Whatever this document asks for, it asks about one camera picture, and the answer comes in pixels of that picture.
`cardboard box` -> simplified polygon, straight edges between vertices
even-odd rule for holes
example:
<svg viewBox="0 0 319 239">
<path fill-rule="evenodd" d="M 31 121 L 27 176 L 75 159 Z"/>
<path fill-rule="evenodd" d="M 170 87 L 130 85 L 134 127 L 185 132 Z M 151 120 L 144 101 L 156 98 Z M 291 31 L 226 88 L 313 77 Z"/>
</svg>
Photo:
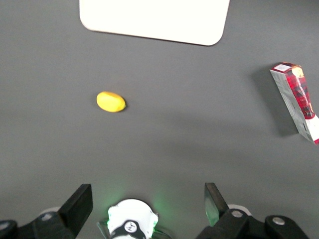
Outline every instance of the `cardboard box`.
<svg viewBox="0 0 319 239">
<path fill-rule="evenodd" d="M 272 68 L 270 72 L 298 132 L 309 141 L 319 144 L 319 118 L 313 112 L 301 66 L 282 62 Z"/>
</svg>

